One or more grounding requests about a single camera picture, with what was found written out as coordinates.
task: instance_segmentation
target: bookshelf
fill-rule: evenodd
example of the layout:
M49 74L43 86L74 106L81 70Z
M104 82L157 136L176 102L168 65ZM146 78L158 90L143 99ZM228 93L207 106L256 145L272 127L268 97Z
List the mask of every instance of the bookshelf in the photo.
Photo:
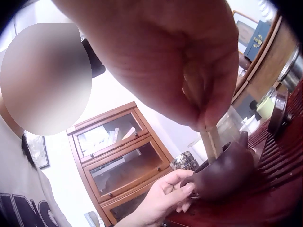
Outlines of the bookshelf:
M66 130L83 184L105 226L135 210L173 160L137 108L128 103Z

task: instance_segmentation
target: picture frame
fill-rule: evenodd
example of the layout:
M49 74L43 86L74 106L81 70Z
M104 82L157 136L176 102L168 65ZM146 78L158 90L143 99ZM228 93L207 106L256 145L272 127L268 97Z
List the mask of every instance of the picture frame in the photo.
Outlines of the picture frame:
M24 134L27 138L28 148L36 166L39 167L39 169L49 167L50 165L45 146L45 137L37 136L27 131L24 131Z
M232 14L239 30L238 49L239 52L244 53L257 28L258 22L235 10Z

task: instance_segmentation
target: teapot handle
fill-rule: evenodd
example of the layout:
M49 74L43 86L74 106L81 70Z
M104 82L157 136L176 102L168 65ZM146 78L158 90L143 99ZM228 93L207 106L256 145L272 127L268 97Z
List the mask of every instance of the teapot handle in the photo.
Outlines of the teapot handle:
M194 181L195 181L195 179L193 176L188 176L183 181L181 181L180 187L183 187L183 186L187 185L188 183L194 183Z

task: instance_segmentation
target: white t-shirt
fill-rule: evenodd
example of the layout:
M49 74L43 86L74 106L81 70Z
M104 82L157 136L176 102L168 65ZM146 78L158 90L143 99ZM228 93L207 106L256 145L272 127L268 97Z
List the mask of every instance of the white t-shirt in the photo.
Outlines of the white t-shirt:
M71 227L49 180L28 162L21 142L0 115L0 211L12 226Z

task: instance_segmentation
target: bamboo tea scoop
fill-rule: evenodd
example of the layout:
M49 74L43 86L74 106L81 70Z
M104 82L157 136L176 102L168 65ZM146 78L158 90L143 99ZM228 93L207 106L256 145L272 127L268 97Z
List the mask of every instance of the bamboo tea scoop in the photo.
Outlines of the bamboo tea scoop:
M209 131L200 132L200 135L205 147L208 162L209 164L212 164L223 152L218 129L217 127L213 127Z
M183 93L187 99L198 108L203 108L203 101L207 99L207 84L199 74L199 66L195 62L188 62L184 68ZM209 164L212 164L223 152L220 136L216 126L208 131L200 132Z

